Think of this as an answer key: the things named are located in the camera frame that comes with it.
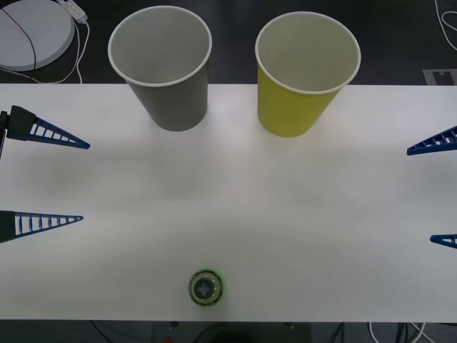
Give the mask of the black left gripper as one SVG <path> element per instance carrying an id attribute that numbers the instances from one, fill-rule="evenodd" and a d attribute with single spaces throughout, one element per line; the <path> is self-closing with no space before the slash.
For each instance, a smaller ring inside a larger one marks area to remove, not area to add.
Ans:
<path id="1" fill-rule="evenodd" d="M 90 148 L 89 143 L 77 136 L 20 106 L 13 105 L 9 115 L 6 111 L 1 111 L 0 157 L 4 148 L 8 122 L 10 139 L 69 146 L 77 149 Z M 79 215 L 1 211 L 1 243 L 77 223 L 83 219 L 84 217 Z"/>

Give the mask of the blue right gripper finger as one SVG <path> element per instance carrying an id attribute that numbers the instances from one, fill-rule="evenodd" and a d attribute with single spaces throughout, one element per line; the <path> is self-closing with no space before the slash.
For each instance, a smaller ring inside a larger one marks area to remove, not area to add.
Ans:
<path id="1" fill-rule="evenodd" d="M 413 156 L 453 150 L 457 150 L 455 126 L 410 146 L 407 148 L 406 154 Z"/>
<path id="2" fill-rule="evenodd" d="M 431 235 L 430 241 L 435 244 L 440 244 L 445 247 L 457 249 L 457 235 L 456 234 L 435 234 Z"/>

